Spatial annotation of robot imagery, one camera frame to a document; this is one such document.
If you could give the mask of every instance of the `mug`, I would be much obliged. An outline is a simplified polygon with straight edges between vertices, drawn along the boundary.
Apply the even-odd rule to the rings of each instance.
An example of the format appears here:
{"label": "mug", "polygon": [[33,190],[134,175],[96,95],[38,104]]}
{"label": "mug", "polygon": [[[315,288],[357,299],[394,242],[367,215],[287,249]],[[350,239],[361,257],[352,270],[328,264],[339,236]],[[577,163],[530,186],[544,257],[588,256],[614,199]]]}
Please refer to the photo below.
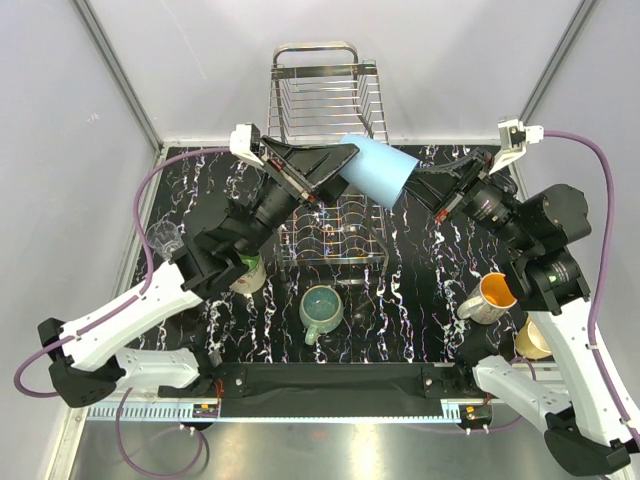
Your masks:
{"label": "mug", "polygon": [[342,321],[342,299],[331,287],[317,285],[311,287],[302,296],[300,302],[300,320],[307,333],[304,342],[313,345],[323,333],[334,330]]}
{"label": "mug", "polygon": [[467,300],[458,307],[458,317],[489,325],[498,321],[516,301],[509,291],[504,273],[489,273],[482,277]]}
{"label": "mug", "polygon": [[521,357],[531,360],[540,360],[551,355],[549,345],[538,327],[531,321],[531,317],[527,318],[527,323],[516,335],[516,352]]}

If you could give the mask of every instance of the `reflective floor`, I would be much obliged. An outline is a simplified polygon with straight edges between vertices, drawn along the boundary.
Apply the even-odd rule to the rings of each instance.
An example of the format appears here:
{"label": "reflective floor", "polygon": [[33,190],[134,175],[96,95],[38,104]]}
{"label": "reflective floor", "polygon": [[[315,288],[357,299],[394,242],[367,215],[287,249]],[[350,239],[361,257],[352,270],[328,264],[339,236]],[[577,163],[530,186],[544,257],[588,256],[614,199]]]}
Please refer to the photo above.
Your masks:
{"label": "reflective floor", "polygon": [[[499,407],[500,424],[513,412]],[[134,453],[169,425],[125,423],[126,449]],[[555,480],[573,478],[547,452],[542,435],[522,421],[506,432],[467,437],[449,425],[228,424],[205,431],[194,479],[437,479]],[[173,432],[151,441],[133,459],[167,474],[193,458],[197,441]],[[122,462],[111,422],[88,423],[73,480],[140,479]]]}

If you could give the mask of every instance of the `wire rack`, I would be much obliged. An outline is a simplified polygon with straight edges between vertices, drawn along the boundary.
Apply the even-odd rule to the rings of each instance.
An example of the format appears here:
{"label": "wire rack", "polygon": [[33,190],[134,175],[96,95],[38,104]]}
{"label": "wire rack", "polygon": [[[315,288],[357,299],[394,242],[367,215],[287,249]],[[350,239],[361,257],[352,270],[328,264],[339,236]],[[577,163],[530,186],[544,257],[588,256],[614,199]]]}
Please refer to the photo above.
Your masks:
{"label": "wire rack", "polygon": [[[278,63],[280,55],[296,54],[302,61],[327,53],[350,54],[342,64]],[[346,134],[364,135],[389,143],[378,68],[358,61],[356,48],[346,42],[286,44],[273,55],[268,135],[293,145],[337,143]],[[365,195],[349,193],[333,207],[319,212],[297,209],[280,227],[280,267],[313,264],[388,263],[384,210]]]}

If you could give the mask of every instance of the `black tabletop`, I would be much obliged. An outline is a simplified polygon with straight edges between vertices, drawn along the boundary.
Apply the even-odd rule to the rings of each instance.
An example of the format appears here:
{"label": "black tabletop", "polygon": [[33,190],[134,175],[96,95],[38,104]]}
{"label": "black tabletop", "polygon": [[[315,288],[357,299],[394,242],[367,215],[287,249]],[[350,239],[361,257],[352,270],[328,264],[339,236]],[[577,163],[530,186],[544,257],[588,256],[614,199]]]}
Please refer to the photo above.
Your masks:
{"label": "black tabletop", "polygon": [[[403,146],[425,163],[444,163],[469,146]],[[185,151],[172,148],[168,157]],[[196,157],[167,168],[160,181],[149,224],[183,219],[206,189],[246,198],[257,172],[230,154]],[[176,349],[195,341],[226,362],[433,362],[453,358],[470,337],[490,348],[513,350],[524,324],[517,306],[488,327],[460,320],[457,306],[480,278],[497,271],[504,247],[487,232],[456,218],[438,224],[403,194],[383,215],[389,264],[301,266],[281,273],[278,235],[263,246],[267,281],[250,296],[232,291],[167,319],[132,344],[143,349]],[[161,259],[155,258],[156,266]],[[134,283],[141,280],[141,256]],[[344,303],[344,320],[315,346],[304,343],[300,300],[312,285],[328,284]]]}

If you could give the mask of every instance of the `clear glass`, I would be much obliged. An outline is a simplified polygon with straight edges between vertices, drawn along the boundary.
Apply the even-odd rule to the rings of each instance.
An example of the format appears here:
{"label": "clear glass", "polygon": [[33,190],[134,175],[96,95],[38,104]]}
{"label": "clear glass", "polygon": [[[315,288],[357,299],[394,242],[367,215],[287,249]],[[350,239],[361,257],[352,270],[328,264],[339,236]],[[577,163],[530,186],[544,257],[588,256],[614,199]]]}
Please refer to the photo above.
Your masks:
{"label": "clear glass", "polygon": [[147,241],[165,261],[171,260],[171,254],[184,245],[178,226],[168,220],[151,225],[147,230]]}

